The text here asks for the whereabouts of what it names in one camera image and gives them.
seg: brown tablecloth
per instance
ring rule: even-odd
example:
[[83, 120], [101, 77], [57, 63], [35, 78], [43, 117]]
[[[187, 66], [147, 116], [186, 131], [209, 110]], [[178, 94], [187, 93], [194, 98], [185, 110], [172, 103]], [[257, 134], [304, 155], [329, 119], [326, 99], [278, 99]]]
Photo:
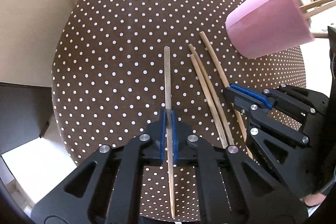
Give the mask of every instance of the brown tablecloth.
[[[305, 87], [299, 47], [248, 60], [226, 34], [227, 15], [244, 0], [79, 0], [52, 67], [53, 104], [65, 146], [80, 164], [98, 145], [122, 146], [164, 107], [163, 49], [171, 48], [172, 107], [194, 133], [221, 146], [189, 58], [193, 43], [221, 100], [239, 148], [245, 149], [218, 73], [199, 37], [212, 42], [229, 82], [258, 89]], [[291, 125], [280, 114], [280, 120]], [[199, 220], [193, 168], [175, 168], [176, 221]], [[167, 166], [144, 171], [141, 214], [170, 217]]]

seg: triangular cutout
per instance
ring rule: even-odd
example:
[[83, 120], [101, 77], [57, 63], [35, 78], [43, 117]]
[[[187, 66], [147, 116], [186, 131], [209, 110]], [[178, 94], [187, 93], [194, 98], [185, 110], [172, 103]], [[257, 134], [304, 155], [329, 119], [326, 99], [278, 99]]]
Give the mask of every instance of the triangular cutout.
[[242, 167], [255, 196], [262, 197], [274, 190], [273, 187], [263, 180], [249, 165], [243, 162]]
[[268, 140], [264, 140], [264, 144], [266, 147], [270, 150], [272, 155], [276, 158], [276, 160], [280, 163], [283, 164], [288, 156], [288, 152], [281, 147], [271, 143]]
[[65, 192], [74, 195], [77, 198], [82, 198], [89, 184], [91, 176], [96, 168], [96, 163], [90, 163], [81, 173], [79, 173], [72, 181], [65, 187]]

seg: floor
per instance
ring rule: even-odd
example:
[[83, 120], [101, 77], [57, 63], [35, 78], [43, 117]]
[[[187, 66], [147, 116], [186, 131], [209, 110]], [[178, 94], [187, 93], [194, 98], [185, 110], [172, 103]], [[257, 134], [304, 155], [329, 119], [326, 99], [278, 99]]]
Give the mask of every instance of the floor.
[[[312, 28], [320, 30], [322, 26], [319, 22], [317, 16], [313, 17]], [[301, 50], [306, 68], [307, 88], [329, 96], [329, 41], [317, 39], [302, 45]], [[50, 127], [44, 138], [33, 140], [2, 156], [34, 203], [41, 200], [76, 168], [64, 148], [54, 117], [50, 119]]]

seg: screw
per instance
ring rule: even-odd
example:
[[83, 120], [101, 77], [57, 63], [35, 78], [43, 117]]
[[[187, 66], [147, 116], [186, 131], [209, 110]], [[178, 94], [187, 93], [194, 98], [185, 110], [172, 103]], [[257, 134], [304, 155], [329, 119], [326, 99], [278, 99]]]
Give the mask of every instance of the screw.
[[188, 141], [190, 142], [195, 142], [198, 140], [198, 137], [196, 135], [189, 135], [188, 136]]
[[308, 138], [307, 136], [303, 136], [303, 137], [302, 137], [302, 142], [303, 142], [304, 144], [309, 143], [309, 138]]
[[251, 133], [251, 135], [255, 136], [259, 133], [259, 130], [254, 127], [254, 128], [251, 128], [250, 133]]
[[139, 139], [143, 142], [148, 141], [151, 137], [148, 134], [140, 135]]
[[231, 153], [231, 154], [235, 154], [238, 152], [238, 147], [236, 147], [235, 145], [230, 145], [227, 150]]
[[99, 152], [100, 153], [107, 153], [110, 151], [110, 147], [108, 145], [102, 145], [100, 148], [99, 148]]

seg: wooden chopstick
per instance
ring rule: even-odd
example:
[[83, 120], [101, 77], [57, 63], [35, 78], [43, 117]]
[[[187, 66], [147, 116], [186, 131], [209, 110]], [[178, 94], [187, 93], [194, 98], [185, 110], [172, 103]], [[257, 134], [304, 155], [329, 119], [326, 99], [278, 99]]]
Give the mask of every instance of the wooden chopstick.
[[223, 126], [221, 124], [221, 120], [219, 119], [219, 116], [218, 116], [216, 107], [214, 105], [214, 102], [211, 98], [211, 94], [209, 92], [208, 86], [205, 82], [205, 79], [203, 77], [201, 69], [200, 69], [200, 67], [197, 63], [196, 57], [193, 54], [191, 54], [190, 58], [191, 58], [191, 62], [193, 63], [193, 66], [195, 68], [195, 71], [196, 71], [197, 77], [199, 79], [199, 82], [201, 83], [201, 87], [202, 87], [203, 93], [205, 95], [205, 98], [207, 99], [208, 106], [210, 108], [212, 118], [215, 122], [215, 126], [216, 126], [216, 129], [217, 129], [217, 133], [218, 133], [220, 142], [222, 144], [222, 147], [226, 148], [228, 146], [228, 144], [227, 144], [226, 136], [225, 136], [225, 133], [224, 133], [224, 129], [223, 129]]
[[308, 18], [310, 18], [310, 17], [312, 17], [314, 15], [317, 15], [317, 14], [319, 14], [321, 12], [324, 12], [325, 10], [328, 10], [328, 9], [334, 7], [334, 6], [336, 6], [336, 0], [333, 1], [333, 2], [330, 2], [330, 3], [326, 4], [326, 5], [323, 5], [323, 6], [319, 7], [319, 8], [316, 8], [315, 10], [313, 10], [311, 12], [303, 14], [303, 18], [304, 19], [308, 19]]
[[215, 89], [214, 89], [214, 87], [213, 87], [213, 85], [212, 85], [212, 83], [211, 83], [211, 81], [209, 79], [209, 75], [208, 75], [208, 73], [207, 73], [204, 65], [202, 64], [202, 61], [199, 58], [199, 56], [198, 56], [196, 50], [194, 49], [193, 45], [189, 44], [188, 46], [189, 46], [189, 49], [190, 49], [191, 53], [195, 56], [197, 64], [198, 64], [199, 68], [201, 69], [202, 75], [203, 75], [203, 77], [205, 79], [205, 82], [206, 82], [206, 84], [208, 86], [208, 89], [210, 90], [212, 99], [213, 99], [213, 101], [214, 101], [214, 103], [216, 105], [217, 111], [219, 113], [219, 117], [220, 117], [220, 119], [222, 121], [222, 125], [223, 125], [223, 127], [225, 129], [226, 137], [227, 137], [227, 140], [228, 140], [228, 144], [229, 145], [234, 145], [235, 141], [234, 141], [234, 139], [232, 137], [230, 126], [229, 126], [229, 124], [227, 122], [224, 110], [222, 108], [222, 105], [221, 105], [218, 97], [217, 97], [216, 91], [215, 91]]
[[326, 4], [328, 2], [331, 2], [331, 1], [333, 1], [333, 0], [317, 0], [317, 1], [314, 1], [312, 3], [301, 6], [300, 9], [301, 9], [302, 12], [305, 12], [308, 9], [312, 9], [312, 8], [317, 7], [317, 6], [321, 6], [321, 5]]
[[[216, 67], [216, 69], [217, 69], [217, 71], [219, 73], [219, 77], [221, 78], [224, 87], [230, 86], [230, 84], [229, 84], [229, 82], [228, 82], [228, 80], [226, 78], [226, 75], [224, 73], [224, 70], [223, 70], [223, 68], [221, 66], [221, 63], [219, 62], [219, 60], [217, 58], [217, 55], [216, 55], [215, 51], [213, 50], [213, 48], [212, 48], [212, 46], [210, 44], [209, 39], [207, 38], [207, 36], [205, 35], [204, 32], [200, 32], [199, 35], [201, 36], [201, 38], [202, 38], [205, 46], [208, 48], [208, 52], [209, 52], [209, 54], [211, 56], [212, 61], [215, 64], [215, 67]], [[241, 133], [243, 135], [244, 142], [246, 142], [246, 136], [247, 136], [247, 134], [246, 134], [246, 128], [245, 128], [245, 125], [244, 125], [243, 118], [242, 118], [242, 116], [241, 116], [241, 114], [240, 114], [239, 111], [237, 111], [235, 109], [234, 109], [234, 111], [235, 111], [235, 114], [236, 114], [236, 117], [237, 117], [237, 121], [238, 121], [240, 130], [241, 130]], [[251, 151], [247, 147], [246, 147], [246, 150], [248, 152], [249, 157], [252, 159], [253, 157], [252, 157]]]
[[329, 38], [329, 35], [327, 32], [313, 32], [312, 35], [315, 38]]
[[173, 132], [171, 120], [171, 77], [170, 77], [170, 48], [164, 48], [165, 70], [165, 104], [167, 113], [167, 155], [168, 155], [168, 183], [171, 217], [175, 218], [175, 191], [174, 191], [174, 167], [173, 167]]

